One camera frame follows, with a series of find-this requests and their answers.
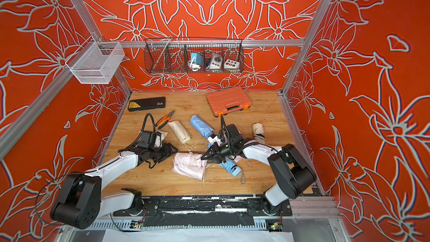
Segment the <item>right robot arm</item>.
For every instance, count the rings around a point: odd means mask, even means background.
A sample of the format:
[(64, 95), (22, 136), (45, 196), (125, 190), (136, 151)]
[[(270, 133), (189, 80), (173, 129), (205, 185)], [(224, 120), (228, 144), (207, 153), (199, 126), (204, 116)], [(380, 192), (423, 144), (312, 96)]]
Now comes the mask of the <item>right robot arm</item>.
[(292, 145), (270, 146), (250, 138), (243, 138), (234, 124), (227, 125), (221, 116), (221, 143), (214, 143), (203, 154), (202, 160), (215, 164), (226, 163), (240, 156), (268, 165), (276, 184), (262, 195), (267, 210), (277, 207), (288, 199), (296, 199), (308, 189), (317, 176), (298, 149)]

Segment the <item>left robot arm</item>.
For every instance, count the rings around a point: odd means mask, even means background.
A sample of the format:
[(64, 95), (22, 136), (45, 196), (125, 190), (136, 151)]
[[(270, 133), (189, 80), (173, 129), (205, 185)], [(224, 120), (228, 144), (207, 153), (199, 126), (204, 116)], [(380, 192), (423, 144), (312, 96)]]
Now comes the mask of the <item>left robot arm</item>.
[(50, 211), (52, 220), (83, 230), (97, 218), (117, 211), (125, 211), (132, 216), (148, 211), (139, 190), (122, 188), (115, 194), (103, 194), (103, 190), (124, 173), (142, 164), (153, 169), (178, 152), (171, 143), (163, 141), (152, 114), (146, 114), (144, 120), (151, 121), (152, 129), (147, 131), (142, 127), (138, 137), (120, 149), (116, 158), (83, 173), (65, 175)]

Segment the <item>pink sleeved umbrella long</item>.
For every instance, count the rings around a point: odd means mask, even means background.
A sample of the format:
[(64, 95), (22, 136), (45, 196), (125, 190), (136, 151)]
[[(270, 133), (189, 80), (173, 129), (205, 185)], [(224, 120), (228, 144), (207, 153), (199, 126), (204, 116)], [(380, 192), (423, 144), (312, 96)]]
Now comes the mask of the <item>pink sleeved umbrella long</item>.
[(178, 152), (173, 158), (171, 170), (188, 178), (203, 180), (209, 165), (210, 162), (202, 160), (202, 154)]

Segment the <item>blue sleeved umbrella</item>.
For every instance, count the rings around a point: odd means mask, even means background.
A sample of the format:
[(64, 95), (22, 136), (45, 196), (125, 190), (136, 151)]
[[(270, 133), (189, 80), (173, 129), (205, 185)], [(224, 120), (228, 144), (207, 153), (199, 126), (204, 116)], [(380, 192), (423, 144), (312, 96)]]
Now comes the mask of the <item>blue sleeved umbrella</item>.
[(234, 162), (234, 160), (226, 159), (225, 162), (221, 162), (220, 166), (222, 166), (227, 172), (229, 172), (233, 177), (237, 177), (241, 175), (241, 184), (244, 185), (246, 183), (245, 174), (242, 169)]

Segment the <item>pink sleeved umbrella short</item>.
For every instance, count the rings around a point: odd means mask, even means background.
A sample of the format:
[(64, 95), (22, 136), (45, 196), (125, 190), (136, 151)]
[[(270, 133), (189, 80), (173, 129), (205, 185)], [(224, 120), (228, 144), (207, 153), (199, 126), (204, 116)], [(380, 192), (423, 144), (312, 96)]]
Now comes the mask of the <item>pink sleeved umbrella short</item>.
[(244, 158), (241, 156), (237, 156), (236, 158), (234, 158), (234, 162), (239, 162), (240, 160), (243, 160)]

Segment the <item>cream sleeved umbrella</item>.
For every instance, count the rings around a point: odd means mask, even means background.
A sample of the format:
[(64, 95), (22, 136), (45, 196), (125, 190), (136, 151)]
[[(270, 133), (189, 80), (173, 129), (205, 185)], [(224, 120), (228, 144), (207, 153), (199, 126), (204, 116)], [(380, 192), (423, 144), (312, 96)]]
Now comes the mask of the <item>cream sleeved umbrella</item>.
[(188, 142), (191, 141), (190, 134), (179, 121), (168, 122), (168, 126), (175, 133), (180, 143), (183, 144), (189, 152), (194, 150), (192, 146), (188, 145)]

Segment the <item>blue sleeve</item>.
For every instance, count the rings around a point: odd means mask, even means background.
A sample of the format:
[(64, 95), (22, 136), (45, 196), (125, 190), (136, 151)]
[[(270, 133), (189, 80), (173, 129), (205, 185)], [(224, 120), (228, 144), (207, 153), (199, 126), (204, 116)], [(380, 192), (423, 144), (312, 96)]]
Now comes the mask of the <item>blue sleeve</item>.
[(208, 138), (214, 133), (214, 129), (197, 115), (193, 115), (189, 121), (190, 125), (198, 131), (202, 137)]

